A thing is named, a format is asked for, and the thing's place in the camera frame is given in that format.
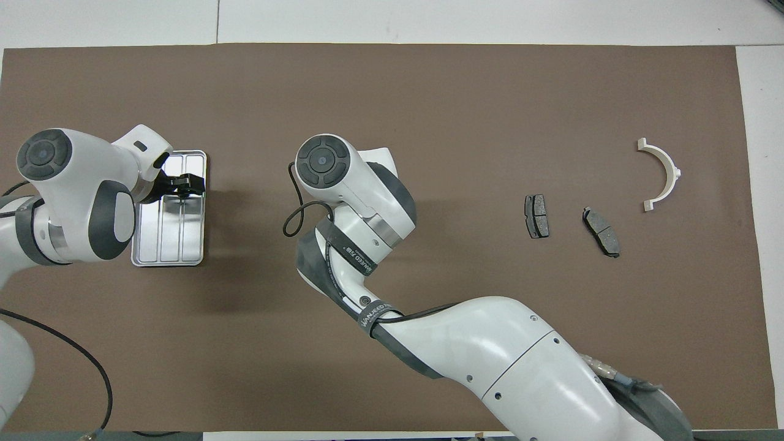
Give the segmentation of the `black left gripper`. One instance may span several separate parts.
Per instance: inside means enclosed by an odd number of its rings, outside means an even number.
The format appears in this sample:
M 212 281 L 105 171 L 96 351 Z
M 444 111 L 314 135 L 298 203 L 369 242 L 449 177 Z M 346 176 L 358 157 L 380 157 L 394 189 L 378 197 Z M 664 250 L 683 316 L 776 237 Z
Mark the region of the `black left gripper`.
M 184 173 L 179 176 L 168 176 L 159 173 L 154 181 L 153 201 L 161 200 L 165 195 L 173 195 L 185 199 L 190 195 L 202 196 L 206 191 L 205 180 L 201 176 L 192 173 Z

